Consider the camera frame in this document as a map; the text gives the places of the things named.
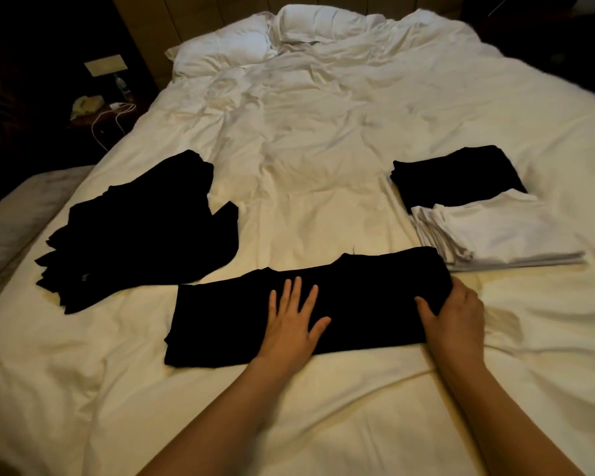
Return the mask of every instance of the forearm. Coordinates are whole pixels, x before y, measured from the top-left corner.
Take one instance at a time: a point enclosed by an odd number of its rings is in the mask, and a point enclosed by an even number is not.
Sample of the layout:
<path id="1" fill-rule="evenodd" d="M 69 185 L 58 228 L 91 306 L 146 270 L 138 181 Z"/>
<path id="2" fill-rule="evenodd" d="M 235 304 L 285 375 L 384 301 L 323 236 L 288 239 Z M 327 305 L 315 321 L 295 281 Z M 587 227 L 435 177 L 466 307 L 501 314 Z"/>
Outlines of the forearm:
<path id="1" fill-rule="evenodd" d="M 254 359 L 139 476 L 214 476 L 233 471 L 289 379 L 267 361 Z"/>
<path id="2" fill-rule="evenodd" d="M 492 475 L 582 474 L 484 365 L 442 373 L 468 418 Z"/>

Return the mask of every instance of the headboard panel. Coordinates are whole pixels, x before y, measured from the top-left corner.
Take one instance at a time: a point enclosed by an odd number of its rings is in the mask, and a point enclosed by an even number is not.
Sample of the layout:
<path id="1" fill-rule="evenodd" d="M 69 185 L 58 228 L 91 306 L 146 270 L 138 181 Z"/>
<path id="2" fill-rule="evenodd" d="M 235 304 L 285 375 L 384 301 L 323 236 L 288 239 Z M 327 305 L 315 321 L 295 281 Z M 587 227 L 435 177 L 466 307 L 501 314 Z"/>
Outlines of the headboard panel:
<path id="1" fill-rule="evenodd" d="M 296 4 L 330 5 L 398 20 L 417 8 L 458 16 L 462 0 L 113 0 L 159 88 L 172 76 L 164 52 L 261 11 Z"/>

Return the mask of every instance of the folded white t-shirt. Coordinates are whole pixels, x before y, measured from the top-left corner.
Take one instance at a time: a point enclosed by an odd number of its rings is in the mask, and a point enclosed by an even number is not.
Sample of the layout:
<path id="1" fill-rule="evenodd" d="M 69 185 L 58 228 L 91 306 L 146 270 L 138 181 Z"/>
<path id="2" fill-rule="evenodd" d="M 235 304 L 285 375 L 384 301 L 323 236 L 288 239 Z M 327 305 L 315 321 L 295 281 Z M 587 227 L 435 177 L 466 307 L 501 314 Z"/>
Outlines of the folded white t-shirt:
<path id="1" fill-rule="evenodd" d="M 454 270 L 577 263 L 584 250 L 536 196 L 514 189 L 460 207 L 413 207 L 421 244 Z"/>

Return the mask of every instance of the plastic bottle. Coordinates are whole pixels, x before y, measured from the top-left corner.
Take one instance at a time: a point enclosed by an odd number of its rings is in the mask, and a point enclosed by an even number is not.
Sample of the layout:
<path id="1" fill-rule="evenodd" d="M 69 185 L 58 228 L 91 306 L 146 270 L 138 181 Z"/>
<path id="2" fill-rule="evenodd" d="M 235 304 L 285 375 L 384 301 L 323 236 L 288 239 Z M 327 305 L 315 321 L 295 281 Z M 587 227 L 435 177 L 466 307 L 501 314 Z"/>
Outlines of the plastic bottle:
<path id="1" fill-rule="evenodd" d="M 115 77 L 115 83 L 117 84 L 117 88 L 119 88 L 121 95 L 124 96 L 126 101 L 128 101 L 128 102 L 135 101 L 135 97 L 133 97 L 133 94 L 132 94 L 132 92 L 130 92 L 130 89 L 128 88 L 128 85 L 126 85 L 126 82 L 124 81 L 124 79 L 119 77 L 119 75 L 116 73 L 113 73 L 113 75 Z"/>

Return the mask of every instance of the folded clothes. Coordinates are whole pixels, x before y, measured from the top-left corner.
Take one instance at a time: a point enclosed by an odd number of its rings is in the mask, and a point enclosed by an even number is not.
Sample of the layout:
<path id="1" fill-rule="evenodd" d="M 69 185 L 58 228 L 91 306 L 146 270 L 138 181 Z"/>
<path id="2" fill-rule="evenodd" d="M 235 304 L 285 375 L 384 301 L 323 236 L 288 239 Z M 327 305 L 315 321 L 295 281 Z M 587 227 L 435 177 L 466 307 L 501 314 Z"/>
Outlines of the folded clothes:
<path id="1" fill-rule="evenodd" d="M 514 189 L 460 207 L 413 207 L 413 220 L 421 244 L 452 270 L 570 264 L 584 255 L 544 202 Z"/>
<path id="2" fill-rule="evenodd" d="M 412 208 L 462 206 L 514 188 L 526 193 L 516 169 L 495 145 L 465 147 L 444 157 L 394 162 L 390 178 L 409 214 Z"/>
<path id="3" fill-rule="evenodd" d="M 70 314 L 122 289 L 187 284 L 227 264 L 238 251 L 238 207 L 212 215 L 213 172 L 187 150 L 74 205 L 47 241 L 55 250 L 36 260 L 47 267 L 37 285 Z"/>
<path id="4" fill-rule="evenodd" d="M 452 289 L 445 263 L 432 248 L 380 256 L 343 254 L 329 265 L 278 272 L 255 270 L 236 279 L 180 286 L 165 363 L 177 368 L 247 364 L 256 356 L 267 321 L 269 292 L 302 278 L 301 304 L 319 286 L 309 328 L 332 321 L 315 354 L 425 342 L 414 302 L 438 314 Z"/>

